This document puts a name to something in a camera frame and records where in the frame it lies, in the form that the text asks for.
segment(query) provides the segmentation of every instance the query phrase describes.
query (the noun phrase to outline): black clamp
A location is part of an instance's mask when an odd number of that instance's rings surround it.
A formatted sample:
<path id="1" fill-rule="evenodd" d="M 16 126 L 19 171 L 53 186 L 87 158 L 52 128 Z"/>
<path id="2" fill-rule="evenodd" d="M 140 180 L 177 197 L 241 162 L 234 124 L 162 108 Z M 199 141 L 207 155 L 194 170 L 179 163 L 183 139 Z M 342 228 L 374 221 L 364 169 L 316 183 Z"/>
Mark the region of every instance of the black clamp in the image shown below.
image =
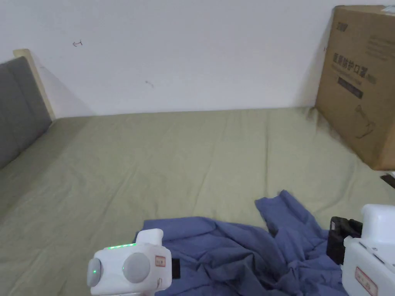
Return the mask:
<path id="1" fill-rule="evenodd" d="M 328 255 L 336 264 L 343 264 L 344 239 L 347 236 L 353 238 L 360 238 L 362 234 L 362 223 L 356 220 L 340 217 L 332 217 L 331 227 L 328 235 L 328 246 L 326 248 L 326 255 Z"/>

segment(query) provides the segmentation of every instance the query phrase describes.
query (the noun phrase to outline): wrinkled fabric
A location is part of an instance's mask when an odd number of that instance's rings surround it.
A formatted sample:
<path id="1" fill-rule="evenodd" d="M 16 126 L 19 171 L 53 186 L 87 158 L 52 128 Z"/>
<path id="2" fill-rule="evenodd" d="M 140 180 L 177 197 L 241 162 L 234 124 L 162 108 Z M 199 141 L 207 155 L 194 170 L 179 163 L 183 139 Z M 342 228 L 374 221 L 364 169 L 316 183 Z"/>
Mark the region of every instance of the wrinkled fabric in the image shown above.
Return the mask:
<path id="1" fill-rule="evenodd" d="M 145 221 L 181 262 L 181 278 L 157 295 L 347 295 L 325 254 L 328 231 L 293 196 L 255 206 L 269 232 L 203 217 Z"/>

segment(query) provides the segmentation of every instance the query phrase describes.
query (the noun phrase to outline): black label on box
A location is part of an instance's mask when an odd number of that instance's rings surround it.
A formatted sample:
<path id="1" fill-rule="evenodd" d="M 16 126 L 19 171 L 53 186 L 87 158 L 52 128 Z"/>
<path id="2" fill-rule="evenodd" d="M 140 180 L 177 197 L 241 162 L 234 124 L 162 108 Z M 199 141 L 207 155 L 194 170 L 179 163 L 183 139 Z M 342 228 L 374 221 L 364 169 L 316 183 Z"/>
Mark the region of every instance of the black label on box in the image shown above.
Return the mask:
<path id="1" fill-rule="evenodd" d="M 351 92 L 353 95 L 355 95 L 358 99 L 362 99 L 363 96 L 363 91 L 356 88 L 354 85 L 351 83 L 345 81 L 343 78 L 339 77 L 337 80 L 337 83 L 339 83 L 341 86 L 343 86 L 346 90 Z"/>

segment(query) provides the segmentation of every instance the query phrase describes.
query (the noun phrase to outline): gray circular sensor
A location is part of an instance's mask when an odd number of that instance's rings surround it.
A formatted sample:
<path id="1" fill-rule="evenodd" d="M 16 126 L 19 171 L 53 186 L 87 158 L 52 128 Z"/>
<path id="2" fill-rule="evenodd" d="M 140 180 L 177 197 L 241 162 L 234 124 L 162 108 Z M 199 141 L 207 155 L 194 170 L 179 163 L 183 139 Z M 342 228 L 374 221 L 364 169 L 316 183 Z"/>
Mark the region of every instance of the gray circular sensor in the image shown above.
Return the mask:
<path id="1" fill-rule="evenodd" d="M 123 273 L 125 278 L 133 283 L 141 283 L 150 272 L 150 262 L 143 253 L 133 253 L 126 258 L 123 265 Z"/>
<path id="2" fill-rule="evenodd" d="M 100 281 L 102 271 L 102 263 L 99 258 L 93 258 L 88 263 L 87 285 L 89 287 L 96 286 Z"/>

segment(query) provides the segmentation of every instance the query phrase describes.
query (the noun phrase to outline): mattress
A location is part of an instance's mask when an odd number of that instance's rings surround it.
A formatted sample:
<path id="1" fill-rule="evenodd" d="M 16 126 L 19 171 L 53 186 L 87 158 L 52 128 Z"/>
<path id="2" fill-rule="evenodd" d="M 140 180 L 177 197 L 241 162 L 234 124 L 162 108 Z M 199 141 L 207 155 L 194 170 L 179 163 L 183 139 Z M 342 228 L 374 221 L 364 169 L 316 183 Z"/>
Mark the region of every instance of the mattress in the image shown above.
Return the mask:
<path id="1" fill-rule="evenodd" d="M 254 200 L 286 189 L 328 228 L 395 190 L 315 109 L 65 118 L 0 171 L 0 295 L 89 295 L 94 252 L 145 219 L 265 227 Z"/>

